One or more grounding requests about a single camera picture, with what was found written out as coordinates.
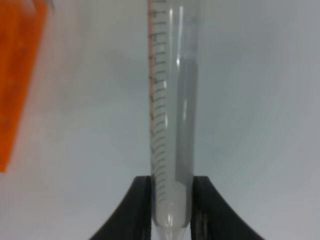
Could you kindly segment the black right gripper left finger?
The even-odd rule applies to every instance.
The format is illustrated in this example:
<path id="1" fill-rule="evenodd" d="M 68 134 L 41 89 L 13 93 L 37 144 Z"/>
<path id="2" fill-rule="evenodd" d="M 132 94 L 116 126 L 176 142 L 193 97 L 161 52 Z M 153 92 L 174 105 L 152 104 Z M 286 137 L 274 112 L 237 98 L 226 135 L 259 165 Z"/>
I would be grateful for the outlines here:
<path id="1" fill-rule="evenodd" d="M 92 240 L 150 240 L 152 238 L 152 181 L 134 178 L 125 197 Z"/>

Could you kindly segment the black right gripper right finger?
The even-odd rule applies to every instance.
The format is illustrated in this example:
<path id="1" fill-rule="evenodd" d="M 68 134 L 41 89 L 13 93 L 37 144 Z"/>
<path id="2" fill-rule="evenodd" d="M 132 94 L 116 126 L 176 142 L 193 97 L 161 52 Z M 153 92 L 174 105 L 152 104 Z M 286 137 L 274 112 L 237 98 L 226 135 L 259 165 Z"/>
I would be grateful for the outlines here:
<path id="1" fill-rule="evenodd" d="M 223 199 L 209 177 L 195 176 L 190 221 L 193 240 L 261 240 Z"/>

